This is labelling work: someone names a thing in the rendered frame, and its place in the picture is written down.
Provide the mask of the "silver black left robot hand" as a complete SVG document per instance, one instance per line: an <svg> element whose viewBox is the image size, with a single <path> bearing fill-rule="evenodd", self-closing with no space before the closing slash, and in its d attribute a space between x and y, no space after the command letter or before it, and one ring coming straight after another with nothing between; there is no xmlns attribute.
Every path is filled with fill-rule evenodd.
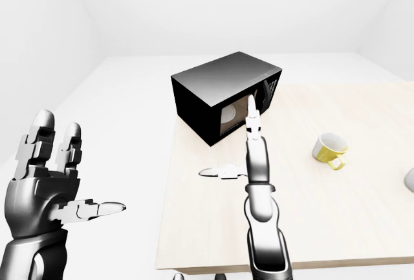
<svg viewBox="0 0 414 280"><path fill-rule="evenodd" d="M17 150L17 167L5 199L5 218L13 238L54 232L64 224L85 222L124 211L120 202L78 200L77 166L82 160L82 131L68 125L56 155L56 170L46 167L54 144L54 115L42 109Z"/></svg>

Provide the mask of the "black microwave door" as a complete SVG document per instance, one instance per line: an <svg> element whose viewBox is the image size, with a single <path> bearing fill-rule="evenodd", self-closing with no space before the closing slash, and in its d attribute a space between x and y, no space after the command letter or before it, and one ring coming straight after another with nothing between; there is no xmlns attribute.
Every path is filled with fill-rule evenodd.
<svg viewBox="0 0 414 280"><path fill-rule="evenodd" d="M256 109L263 114L270 105L270 87L267 80L263 80L261 87L258 88L255 97Z"/></svg>

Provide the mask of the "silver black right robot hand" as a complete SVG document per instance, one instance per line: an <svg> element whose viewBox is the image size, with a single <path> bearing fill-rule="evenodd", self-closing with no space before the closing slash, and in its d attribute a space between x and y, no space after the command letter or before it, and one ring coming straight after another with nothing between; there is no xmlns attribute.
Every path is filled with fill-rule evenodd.
<svg viewBox="0 0 414 280"><path fill-rule="evenodd" d="M202 177L218 177L221 179L237 179L239 176L247 176L249 183L266 183L270 179L270 164L268 159L267 143L261 135L261 118L256 109L254 96L248 97L248 114L246 124L246 164L237 166L234 164L223 165L203 169L199 172Z"/></svg>

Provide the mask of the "yellow mug white inside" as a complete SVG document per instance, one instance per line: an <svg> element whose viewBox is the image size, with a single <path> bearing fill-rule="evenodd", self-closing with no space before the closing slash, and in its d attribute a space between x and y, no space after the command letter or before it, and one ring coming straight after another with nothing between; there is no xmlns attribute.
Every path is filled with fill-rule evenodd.
<svg viewBox="0 0 414 280"><path fill-rule="evenodd" d="M337 171L346 165L343 155L348 149L349 144L340 135L325 132L318 137L312 155L316 160L328 163L333 170Z"/></svg>

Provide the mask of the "black microwave oven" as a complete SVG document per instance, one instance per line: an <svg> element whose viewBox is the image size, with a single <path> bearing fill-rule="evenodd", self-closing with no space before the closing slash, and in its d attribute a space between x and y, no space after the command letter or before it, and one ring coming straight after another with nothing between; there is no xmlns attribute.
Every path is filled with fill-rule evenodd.
<svg viewBox="0 0 414 280"><path fill-rule="evenodd" d="M282 68L245 54L215 59L171 76L177 114L212 146L245 123L248 96L256 97L263 80L274 96ZM232 104L236 115L221 123L223 107Z"/></svg>

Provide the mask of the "white microwave turntable plate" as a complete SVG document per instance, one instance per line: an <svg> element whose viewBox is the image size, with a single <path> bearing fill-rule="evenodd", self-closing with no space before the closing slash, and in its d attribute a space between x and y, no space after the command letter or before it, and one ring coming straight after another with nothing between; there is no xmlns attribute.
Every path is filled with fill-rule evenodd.
<svg viewBox="0 0 414 280"><path fill-rule="evenodd" d="M232 121L235 115L236 115L235 107L232 104L227 105L226 107L223 107L221 111L221 123L225 124L225 123Z"/></svg>

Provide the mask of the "grey rounded object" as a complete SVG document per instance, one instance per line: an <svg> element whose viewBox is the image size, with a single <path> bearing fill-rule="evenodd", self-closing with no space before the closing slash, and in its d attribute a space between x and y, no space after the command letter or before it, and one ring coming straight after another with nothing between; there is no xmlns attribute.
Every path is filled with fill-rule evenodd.
<svg viewBox="0 0 414 280"><path fill-rule="evenodd" d="M411 192L414 193L414 167L411 168L406 176L404 177L404 185L407 187Z"/></svg>

